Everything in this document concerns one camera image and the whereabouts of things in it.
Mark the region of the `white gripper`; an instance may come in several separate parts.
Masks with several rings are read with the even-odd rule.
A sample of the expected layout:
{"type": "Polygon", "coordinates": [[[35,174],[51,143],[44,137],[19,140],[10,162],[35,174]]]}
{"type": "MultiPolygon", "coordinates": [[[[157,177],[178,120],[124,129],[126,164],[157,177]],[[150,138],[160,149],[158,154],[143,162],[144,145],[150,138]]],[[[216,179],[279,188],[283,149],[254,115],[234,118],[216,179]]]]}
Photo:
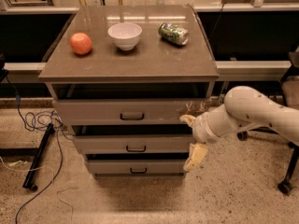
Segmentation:
{"type": "Polygon", "coordinates": [[[213,112],[205,112],[197,118],[192,115],[182,115],[179,120],[192,127],[192,135],[199,142],[190,144],[189,157],[183,166],[186,172],[190,172],[195,170],[205,158],[208,149],[204,144],[216,143],[223,135],[223,128],[221,121],[213,112]]]}

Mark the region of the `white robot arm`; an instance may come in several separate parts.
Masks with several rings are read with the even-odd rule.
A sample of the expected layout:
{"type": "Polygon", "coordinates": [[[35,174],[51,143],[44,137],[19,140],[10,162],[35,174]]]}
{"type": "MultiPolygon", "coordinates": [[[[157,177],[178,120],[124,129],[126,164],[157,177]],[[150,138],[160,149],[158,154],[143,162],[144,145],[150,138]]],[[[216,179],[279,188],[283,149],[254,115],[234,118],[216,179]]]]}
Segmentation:
{"type": "Polygon", "coordinates": [[[189,157],[183,169],[196,169],[207,154],[207,145],[215,144],[227,133],[242,133],[267,127],[299,145],[299,110],[270,100],[247,86],[230,89],[224,103],[197,117],[183,115],[179,118],[192,128],[195,144],[190,144],[189,157]]]}

